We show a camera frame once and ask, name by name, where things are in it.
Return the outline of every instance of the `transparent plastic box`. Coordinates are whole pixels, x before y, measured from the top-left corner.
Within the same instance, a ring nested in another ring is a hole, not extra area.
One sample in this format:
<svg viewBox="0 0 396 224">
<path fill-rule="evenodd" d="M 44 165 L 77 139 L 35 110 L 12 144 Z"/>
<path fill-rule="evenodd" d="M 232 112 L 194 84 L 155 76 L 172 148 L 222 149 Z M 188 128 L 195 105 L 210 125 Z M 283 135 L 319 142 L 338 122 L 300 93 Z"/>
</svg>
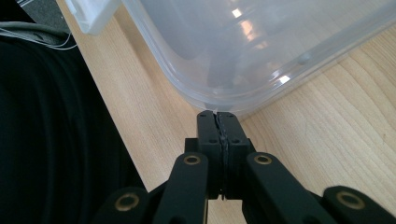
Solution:
<svg viewBox="0 0 396 224">
<path fill-rule="evenodd" d="M 394 0 L 122 1 L 187 101 L 236 114 L 396 21 Z"/>
</svg>

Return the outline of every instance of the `wooden tabletop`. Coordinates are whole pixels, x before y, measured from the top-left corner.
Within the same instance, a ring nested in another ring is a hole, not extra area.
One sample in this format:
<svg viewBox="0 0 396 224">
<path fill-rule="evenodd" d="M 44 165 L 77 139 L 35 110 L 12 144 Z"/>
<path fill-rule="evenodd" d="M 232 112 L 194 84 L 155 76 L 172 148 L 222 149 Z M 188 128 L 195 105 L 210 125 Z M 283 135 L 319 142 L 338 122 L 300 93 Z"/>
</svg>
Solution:
<svg viewBox="0 0 396 224">
<path fill-rule="evenodd" d="M 126 9 L 84 35 L 58 0 L 148 190 L 167 180 L 197 110 L 166 79 Z M 396 26 L 242 120 L 254 146 L 309 190 L 360 190 L 396 216 Z M 244 223 L 241 203 L 210 201 L 209 223 Z"/>
</svg>

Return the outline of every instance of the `plastic lid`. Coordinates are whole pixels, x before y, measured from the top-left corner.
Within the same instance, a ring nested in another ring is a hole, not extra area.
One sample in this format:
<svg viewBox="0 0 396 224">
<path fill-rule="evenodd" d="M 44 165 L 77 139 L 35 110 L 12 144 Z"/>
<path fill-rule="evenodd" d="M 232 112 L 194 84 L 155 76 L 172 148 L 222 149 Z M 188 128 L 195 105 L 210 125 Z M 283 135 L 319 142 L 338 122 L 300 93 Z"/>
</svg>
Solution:
<svg viewBox="0 0 396 224">
<path fill-rule="evenodd" d="M 65 2 L 76 18 L 82 33 L 98 35 L 120 6 L 121 0 L 65 0 Z"/>
</svg>

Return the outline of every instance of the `wooden table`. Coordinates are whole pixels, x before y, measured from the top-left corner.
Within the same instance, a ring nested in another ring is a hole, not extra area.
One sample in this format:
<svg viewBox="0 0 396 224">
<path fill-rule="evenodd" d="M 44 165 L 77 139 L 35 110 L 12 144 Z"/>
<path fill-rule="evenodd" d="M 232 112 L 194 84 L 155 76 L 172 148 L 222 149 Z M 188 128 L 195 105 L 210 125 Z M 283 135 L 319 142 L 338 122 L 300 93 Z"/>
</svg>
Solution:
<svg viewBox="0 0 396 224">
<path fill-rule="evenodd" d="M 166 79 L 126 9 L 99 36 L 61 10 L 148 190 L 196 136 L 197 111 Z M 396 26 L 242 121 L 259 151 L 309 190 L 358 189 L 396 215 Z M 211 201 L 209 223 L 243 223 L 241 203 Z"/>
</svg>

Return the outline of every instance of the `black fabric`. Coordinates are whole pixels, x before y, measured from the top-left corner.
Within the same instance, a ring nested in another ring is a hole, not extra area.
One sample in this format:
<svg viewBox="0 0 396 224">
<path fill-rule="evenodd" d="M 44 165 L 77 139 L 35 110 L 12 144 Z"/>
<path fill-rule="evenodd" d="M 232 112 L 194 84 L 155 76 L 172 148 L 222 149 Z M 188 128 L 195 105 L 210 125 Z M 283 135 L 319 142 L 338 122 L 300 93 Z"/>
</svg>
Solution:
<svg viewBox="0 0 396 224">
<path fill-rule="evenodd" d="M 16 0 L 0 0 L 0 21 L 35 22 Z"/>
<path fill-rule="evenodd" d="M 0 36 L 0 223 L 89 223 L 142 187 L 78 48 Z"/>
</svg>

